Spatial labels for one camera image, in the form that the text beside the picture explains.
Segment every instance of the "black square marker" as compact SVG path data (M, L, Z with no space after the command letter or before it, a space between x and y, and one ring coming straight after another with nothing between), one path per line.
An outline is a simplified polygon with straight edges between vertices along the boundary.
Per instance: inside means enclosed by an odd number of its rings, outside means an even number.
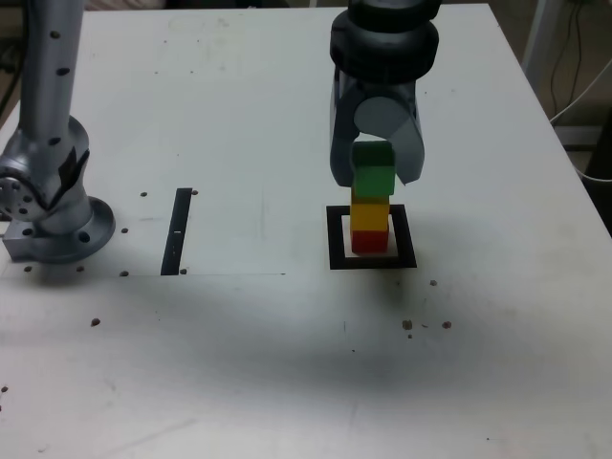
M397 256L378 257L346 257L344 253L344 236L342 231L342 216L350 215L350 206L327 206L327 240L329 244L330 270L398 270L416 268L412 239L404 206L393 204L389 214L393 221Z

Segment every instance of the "yellow block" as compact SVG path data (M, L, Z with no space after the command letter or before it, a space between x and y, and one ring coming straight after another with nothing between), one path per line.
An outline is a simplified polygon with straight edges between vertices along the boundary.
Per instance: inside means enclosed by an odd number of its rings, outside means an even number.
M351 195L351 231L386 231L389 197L356 198Z

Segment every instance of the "black slot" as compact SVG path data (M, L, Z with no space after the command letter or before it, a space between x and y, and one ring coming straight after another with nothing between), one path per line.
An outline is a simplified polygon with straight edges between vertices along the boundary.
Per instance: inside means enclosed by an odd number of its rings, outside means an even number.
M170 219L168 237L165 240L164 260L161 275L178 275L181 269L181 255L187 229L191 188L177 188L174 208Z

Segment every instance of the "cable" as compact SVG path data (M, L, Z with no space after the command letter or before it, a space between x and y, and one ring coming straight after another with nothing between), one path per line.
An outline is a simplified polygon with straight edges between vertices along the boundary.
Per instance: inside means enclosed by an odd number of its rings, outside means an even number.
M574 16L574 23L576 24L576 35L578 36L578 64L576 65L576 71L574 72L574 81L572 82L572 92L570 93L570 99L567 102L566 107L574 100L574 94L576 93L576 85L578 83L578 76L580 73L580 66L582 65L582 34L580 32L580 13L584 6L584 0L580 0L580 5L576 16Z
M601 69L601 72L595 77L595 79L593 81L591 81L591 84L589 84L586 89L584 91L582 91L582 94L580 94L576 100L574 100L572 103L570 103L567 107L565 107L563 110L561 110L559 113L557 113L556 115L554 115L551 119L550 122L554 122L556 120L558 120L561 115L563 115L565 112L567 112L570 108L572 108L574 105L576 105L581 98L583 98L586 93L588 93L591 88L593 86L595 86L595 84L599 81L599 79L601 78L601 76L603 76L603 74L605 74L605 72L608 70L608 68L612 65L612 59L610 59L608 61L607 64L605 64L605 66L603 67L603 69ZM576 170L576 173L578 175L580 175L581 178L583 178L584 180L588 180L589 182L594 182L596 184L612 184L612 179L596 179L595 177L590 177L584 173L582 173L580 170L578 170L577 167L574 166L574 169Z
M7 92L2 97L2 100L0 100L0 118L2 118L2 114L7 108L7 105L9 104L9 100L11 99L12 93L15 90L15 86L17 86L17 82L19 81L19 78L21 77L21 73L23 71L23 64L26 59L26 51L28 48L28 0L23 0L22 3L23 3L23 7L22 7L21 17L22 17L23 25L22 25L22 38L21 39L22 39L23 47L21 50L21 56L19 56L19 62L17 64L17 69L15 70L15 73L12 76L11 83L9 83Z
M583 179L588 180L589 182L595 182L596 184L612 184L612 179L596 179L595 177L589 177L588 175L580 172L577 167L574 166L574 169L582 177Z
M579 5L578 3L576 3L574 4L574 6L572 7L572 10L570 11L570 16L567 21L567 34L565 35L565 41L563 42L561 51L559 52L557 60L555 61L553 72L551 73L550 90L551 90L551 98L553 99L553 108L554 108L555 113L558 111L557 96L555 95L555 77L557 76L558 66L561 63L561 60L563 59L563 55L565 55L565 50L567 50L567 45L569 45L570 39L572 38L572 18L574 17L574 14L576 13L578 7Z
M570 103L567 107L565 107L563 110L561 110L560 112L558 112L556 115L554 115L552 118L549 119L549 122L555 122L556 120L559 119L559 117L561 115L563 115L565 112L567 112L570 108L572 108L574 105L576 105L585 95L586 93L588 93L591 88L593 86L595 86L595 83L597 83L599 81L599 79L603 76L603 74L605 74L605 72L608 70L608 68L610 67L610 65L612 65L612 59L609 60L609 62L607 64L605 64L605 67L603 67L603 69L601 70L600 74L597 75L595 77L595 79L593 81L591 81L591 84L589 84L586 89L584 91L582 91L582 94L580 94L576 100L574 100L572 103Z

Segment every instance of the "white cable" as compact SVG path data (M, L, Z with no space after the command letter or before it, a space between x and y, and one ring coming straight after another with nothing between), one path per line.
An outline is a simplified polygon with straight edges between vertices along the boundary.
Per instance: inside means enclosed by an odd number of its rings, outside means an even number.
M570 103L570 104L569 104L567 107L565 107L563 110L561 110L561 111L560 111L560 112L558 112L556 115L554 115L552 118L550 118L550 119L549 119L549 121L550 121L550 122L555 122L556 120L558 120L558 119L559 119L559 117L560 117L561 115L563 115L563 114L564 114L565 112L567 112L567 111L568 111L570 108L572 108L574 105L576 105L576 104L578 103L578 101L579 101L581 98L583 98L583 97L586 95L586 93L588 93L588 92L591 90L591 88L592 88L593 86L595 86L595 83L597 83L597 82L598 82L598 80L601 78L601 76L602 76L603 74L605 74L605 71L606 71L606 70L608 70L608 67L610 67L610 65L612 65L612 59L610 59L610 61L609 61L607 64L605 64L605 67L603 67L603 70L601 70L600 74L599 74L599 75L597 75L597 76L595 77L595 79L594 79L594 80L591 82L591 84L589 84L589 85L587 86L587 88L586 88L584 91L582 91L582 94L580 94L580 95L579 95L579 96L576 98L576 100L574 100L574 101L573 101L572 103Z
M598 183L598 184L612 184L612 179L596 179L595 177L589 177L588 175L583 174L575 166L574 166L574 169L576 170L578 175L580 175L580 177L582 177L583 179L586 179L586 180L588 180L590 182L595 182L595 183Z
M560 112L558 112L556 115L554 115L552 118L550 118L550 122L555 122L556 120L559 119L559 117L561 115L563 115L565 112L567 112L570 108L572 108L582 97L584 97L584 95L586 93L588 93L591 88L593 86L595 86L595 83L598 82L598 80L600 79L600 77L605 74L605 71L608 70L608 67L610 67L610 65L612 65L612 59L610 59L610 61L605 64L605 67L603 67L603 69L601 70L600 74L597 75L595 77L595 79L593 81L591 81L591 84L589 84L586 89L584 91L582 91L582 94L580 94L576 100L574 100L572 103L570 103L567 107L565 107L563 110L561 110ZM582 172L579 171L579 169L577 167L574 166L574 169L576 170L576 173L578 175L580 175L580 177L582 177L585 180L588 180L589 182L595 182L596 184L612 184L612 179L596 179L595 177L590 177Z

